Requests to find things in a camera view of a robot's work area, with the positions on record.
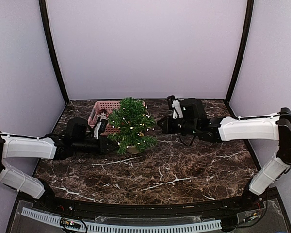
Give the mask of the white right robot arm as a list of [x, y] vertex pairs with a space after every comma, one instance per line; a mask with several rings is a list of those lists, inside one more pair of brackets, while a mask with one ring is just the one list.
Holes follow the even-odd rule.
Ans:
[[250, 181], [247, 192], [238, 199], [238, 207], [249, 210], [267, 187], [291, 169], [291, 110], [261, 116], [207, 117], [199, 99], [167, 98], [170, 116], [158, 121], [164, 134], [191, 135], [199, 140], [221, 143], [248, 140], [252, 143], [261, 170]]

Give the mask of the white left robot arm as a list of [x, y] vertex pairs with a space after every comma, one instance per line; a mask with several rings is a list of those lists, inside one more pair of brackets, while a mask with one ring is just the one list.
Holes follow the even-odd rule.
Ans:
[[68, 121], [60, 133], [41, 137], [15, 135], [0, 130], [0, 183], [39, 200], [49, 212], [59, 207], [51, 187], [42, 179], [27, 174], [11, 164], [13, 160], [65, 160], [76, 153], [104, 154], [110, 141], [102, 136], [107, 120], [99, 118], [94, 127], [86, 119], [77, 117]]

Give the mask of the small green christmas tree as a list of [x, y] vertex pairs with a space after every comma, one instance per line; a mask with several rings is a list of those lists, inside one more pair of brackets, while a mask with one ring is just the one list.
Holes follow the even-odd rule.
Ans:
[[155, 146], [156, 137], [147, 135], [147, 132], [154, 130], [156, 121], [150, 115], [146, 104], [133, 97], [124, 98], [119, 103], [119, 108], [112, 110], [108, 115], [109, 125], [119, 130], [108, 135], [108, 139], [117, 144], [117, 153], [124, 155], [128, 149], [140, 153]]

